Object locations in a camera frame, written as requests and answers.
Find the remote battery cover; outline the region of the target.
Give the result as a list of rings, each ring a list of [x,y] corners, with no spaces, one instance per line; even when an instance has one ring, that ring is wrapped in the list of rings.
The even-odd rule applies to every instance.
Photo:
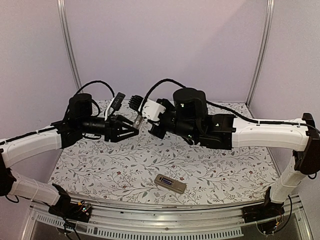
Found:
[[[139,129],[143,122],[144,122],[144,118],[141,115],[138,114],[137,117],[135,118],[132,126],[135,129]]]

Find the white remote control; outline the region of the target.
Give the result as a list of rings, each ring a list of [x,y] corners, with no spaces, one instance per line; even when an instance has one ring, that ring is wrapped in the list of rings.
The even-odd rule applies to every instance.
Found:
[[[154,183],[178,194],[183,194],[187,188],[187,185],[185,183],[174,180],[162,174],[158,174],[155,177]]]

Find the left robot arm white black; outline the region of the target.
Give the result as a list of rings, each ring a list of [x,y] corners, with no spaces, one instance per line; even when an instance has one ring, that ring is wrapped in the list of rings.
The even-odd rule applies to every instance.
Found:
[[[80,93],[69,99],[66,116],[46,128],[0,142],[0,195],[20,196],[54,206],[63,216],[74,213],[70,196],[60,186],[39,182],[12,170],[22,160],[68,148],[81,140],[84,134],[103,136],[106,142],[118,143],[138,135],[133,122],[122,115],[100,117],[93,115],[96,102],[89,93]]]

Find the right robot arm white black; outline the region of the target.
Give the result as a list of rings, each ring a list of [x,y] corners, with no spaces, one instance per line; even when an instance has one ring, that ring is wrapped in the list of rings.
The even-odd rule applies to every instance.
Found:
[[[320,132],[313,116],[304,113],[292,120],[251,119],[230,110],[228,114],[208,113],[209,102],[201,90],[181,88],[167,99],[147,99],[142,115],[152,122],[150,133],[163,138],[167,132],[188,143],[219,150],[242,147],[291,149],[292,157],[279,179],[265,193],[259,206],[262,218],[269,218],[306,177],[320,170]]]

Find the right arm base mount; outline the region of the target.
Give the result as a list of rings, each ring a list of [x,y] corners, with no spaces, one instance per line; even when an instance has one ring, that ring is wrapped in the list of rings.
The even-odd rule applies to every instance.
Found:
[[[242,218],[245,223],[265,220],[282,215],[284,211],[284,203],[274,203],[271,200],[271,187],[267,189],[264,196],[264,202],[246,206],[241,209]]]

